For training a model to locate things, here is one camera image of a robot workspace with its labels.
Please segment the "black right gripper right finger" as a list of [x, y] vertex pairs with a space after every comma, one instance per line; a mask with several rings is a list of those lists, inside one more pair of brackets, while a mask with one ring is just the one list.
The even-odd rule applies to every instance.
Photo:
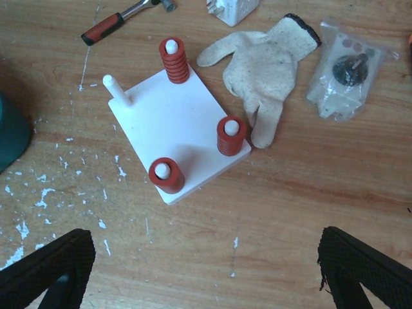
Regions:
[[338, 227], [323, 229], [317, 263], [337, 308], [371, 308], [366, 287], [389, 308], [411, 308], [411, 269]]

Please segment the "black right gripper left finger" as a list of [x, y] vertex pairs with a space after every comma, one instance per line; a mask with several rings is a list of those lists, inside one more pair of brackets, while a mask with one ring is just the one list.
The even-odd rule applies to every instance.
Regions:
[[95, 261], [91, 232], [73, 229], [1, 271], [1, 308], [79, 308]]

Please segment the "red spring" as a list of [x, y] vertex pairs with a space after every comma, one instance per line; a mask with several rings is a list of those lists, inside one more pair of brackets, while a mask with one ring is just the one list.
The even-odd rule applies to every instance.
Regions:
[[236, 116], [226, 116], [217, 125], [218, 151], [225, 156], [235, 156], [242, 148], [247, 134], [244, 121]]
[[183, 41], [177, 37], [168, 37], [160, 43], [159, 52], [169, 80], [174, 84], [186, 82], [190, 69]]
[[168, 157], [158, 158], [151, 164], [149, 179], [168, 194], [180, 192], [185, 184], [185, 177], [178, 164]]

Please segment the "beige work glove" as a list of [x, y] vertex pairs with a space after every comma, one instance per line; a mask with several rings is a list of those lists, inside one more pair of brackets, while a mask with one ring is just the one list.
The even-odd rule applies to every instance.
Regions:
[[238, 31], [217, 40], [196, 63], [210, 67], [232, 57], [223, 71], [224, 85], [243, 101], [252, 144], [265, 149], [274, 140], [284, 101], [295, 87], [299, 61], [320, 45], [315, 30], [289, 13], [267, 32]]

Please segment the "teal plastic tray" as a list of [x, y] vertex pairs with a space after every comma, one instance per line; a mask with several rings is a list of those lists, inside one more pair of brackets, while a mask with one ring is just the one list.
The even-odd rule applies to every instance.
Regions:
[[29, 123], [20, 109], [1, 93], [1, 173], [26, 151], [31, 135]]

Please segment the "clear zip bag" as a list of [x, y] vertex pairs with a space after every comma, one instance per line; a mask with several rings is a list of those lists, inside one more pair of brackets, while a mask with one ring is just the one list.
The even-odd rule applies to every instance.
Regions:
[[383, 62], [397, 60], [399, 54], [343, 30], [333, 19], [323, 20], [320, 28], [321, 58], [306, 100], [317, 107], [319, 117], [347, 121], [364, 107]]

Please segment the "orange black ratchet screwdriver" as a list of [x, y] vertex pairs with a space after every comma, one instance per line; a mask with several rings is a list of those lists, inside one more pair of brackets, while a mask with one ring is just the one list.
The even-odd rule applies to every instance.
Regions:
[[409, 67], [412, 69], [412, 35], [409, 36], [407, 42]]

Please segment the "white cube power socket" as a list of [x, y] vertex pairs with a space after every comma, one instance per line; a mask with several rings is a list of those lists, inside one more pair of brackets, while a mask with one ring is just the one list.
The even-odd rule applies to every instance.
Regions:
[[259, 5], [259, 0], [208, 0], [208, 13], [228, 26], [236, 26]]

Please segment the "white peg base plate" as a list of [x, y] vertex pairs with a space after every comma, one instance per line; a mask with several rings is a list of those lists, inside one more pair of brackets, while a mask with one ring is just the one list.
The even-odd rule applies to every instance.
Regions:
[[156, 189], [172, 205], [245, 159], [252, 148], [245, 137], [241, 151], [225, 156], [218, 151], [218, 122], [228, 116], [189, 66], [183, 84], [172, 83], [165, 68], [124, 91], [112, 75], [102, 79], [111, 93], [108, 102], [129, 143], [149, 175], [158, 158], [172, 158], [185, 177], [176, 194]]

